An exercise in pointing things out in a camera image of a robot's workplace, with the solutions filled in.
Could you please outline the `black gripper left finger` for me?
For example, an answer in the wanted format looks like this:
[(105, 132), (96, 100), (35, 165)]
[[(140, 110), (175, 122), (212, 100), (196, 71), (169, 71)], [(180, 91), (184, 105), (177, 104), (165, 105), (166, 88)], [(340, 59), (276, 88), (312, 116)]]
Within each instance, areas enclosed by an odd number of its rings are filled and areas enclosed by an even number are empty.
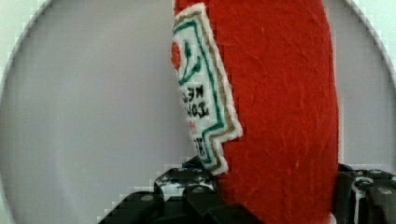
[(152, 191), (125, 197), (98, 224), (263, 224), (240, 203), (226, 203), (218, 180), (192, 158), (156, 178)]

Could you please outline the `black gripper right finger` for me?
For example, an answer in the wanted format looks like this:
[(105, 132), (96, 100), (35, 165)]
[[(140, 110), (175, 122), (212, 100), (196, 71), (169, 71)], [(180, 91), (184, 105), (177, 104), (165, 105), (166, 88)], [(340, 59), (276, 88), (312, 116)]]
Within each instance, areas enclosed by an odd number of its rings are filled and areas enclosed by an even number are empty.
[(395, 175), (340, 164), (332, 214), (336, 224), (396, 224)]

